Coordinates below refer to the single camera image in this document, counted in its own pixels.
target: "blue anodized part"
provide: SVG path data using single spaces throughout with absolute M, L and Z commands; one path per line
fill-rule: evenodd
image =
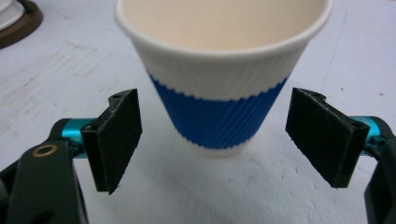
M 80 129 L 85 125 L 91 123 L 93 119 L 70 119 L 64 125 L 64 129 L 62 131 L 62 138 L 70 138 L 75 144 L 81 146 L 83 149 L 83 153 L 80 153 L 76 156 L 77 159 L 86 159 L 87 154 L 85 153 L 84 142 L 82 140 Z M 78 148 L 70 148 L 71 150 L 78 151 Z
M 353 116 L 350 118 L 356 121 L 363 122 L 370 127 L 370 131 L 367 133 L 367 137 L 364 143 L 364 148 L 376 147 L 380 151 L 382 151 L 382 143 L 385 141 L 385 139 L 383 139 L 383 137 L 381 136 L 381 131 L 375 121 L 370 117 L 364 116 Z M 365 150 L 361 152 L 361 155 L 372 156 Z

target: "paper cup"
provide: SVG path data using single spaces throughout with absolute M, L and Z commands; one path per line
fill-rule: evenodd
M 177 130 L 210 155 L 260 128 L 331 0 L 119 0 L 117 20 Z

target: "cup rim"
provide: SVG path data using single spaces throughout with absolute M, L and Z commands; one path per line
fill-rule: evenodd
M 116 21 L 118 22 L 122 30 L 132 38 L 133 42 L 138 41 L 139 43 L 145 45 L 145 47 L 150 49 L 163 50 L 168 52 L 170 51 L 180 56 L 195 56 L 197 58 L 210 60 L 224 58 L 240 59 L 241 57 L 250 58 L 259 55 L 266 56 L 299 48 L 303 45 L 306 45 L 309 40 L 324 27 L 332 12 L 332 0 L 323 0 L 324 7 L 318 19 L 314 23 L 301 31 L 299 34 L 282 40 L 280 42 L 276 42 L 274 44 L 247 49 L 194 49 L 158 40 L 134 28 L 134 26 L 127 21 L 126 15 L 124 14 L 122 5 L 125 1 L 128 0 L 117 1 Z

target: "dark object in corner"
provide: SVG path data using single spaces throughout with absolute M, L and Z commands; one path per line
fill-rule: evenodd
M 0 173 L 0 223 L 88 223 L 72 159 L 88 156 L 97 190 L 111 194 L 142 133 L 137 90 L 109 103 L 98 119 L 60 119 L 45 142 Z
M 333 188 L 346 188 L 359 155 L 378 160 L 364 193 L 370 224 L 396 223 L 396 137 L 377 117 L 347 117 L 313 91 L 294 88 L 286 131 Z

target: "white surface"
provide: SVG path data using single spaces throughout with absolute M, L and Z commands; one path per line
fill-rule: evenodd
M 248 149 L 210 159 L 173 128 L 115 2 L 35 0 L 42 25 L 0 49 L 0 169 L 60 118 L 96 117 L 109 95 L 138 88 L 144 133 L 116 192 L 95 191 L 75 161 L 91 223 L 366 223 L 376 162 L 360 158 L 348 189 L 332 189 L 284 131 L 292 87 L 319 91 L 348 115 L 396 130 L 396 2 L 336 0 Z

